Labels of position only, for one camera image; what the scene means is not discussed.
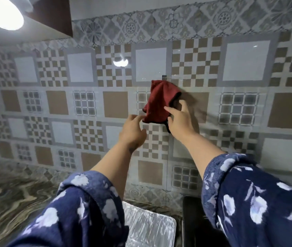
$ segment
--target aluminum foil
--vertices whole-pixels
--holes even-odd
[[[123,202],[125,224],[129,225],[126,247],[173,247],[176,220]]]

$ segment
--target ceramic tile backsplash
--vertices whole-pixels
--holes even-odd
[[[152,79],[182,89],[193,126],[292,184],[292,5],[217,0],[73,21],[74,39],[0,46],[0,168],[61,182],[144,114]],[[125,197],[181,209],[202,180],[165,126],[141,124]]]

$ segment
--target blue sleeve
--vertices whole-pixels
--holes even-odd
[[[8,246],[124,246],[128,232],[112,183],[87,171],[62,182],[57,197]]]
[[[204,173],[202,204],[230,245],[292,246],[292,187],[244,154],[222,154]]]

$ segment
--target right hand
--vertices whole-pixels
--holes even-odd
[[[179,103],[181,104],[181,111],[172,107],[164,107],[164,109],[174,116],[173,119],[168,117],[169,129],[173,137],[185,144],[185,141],[196,132],[192,126],[186,101],[179,100]]]

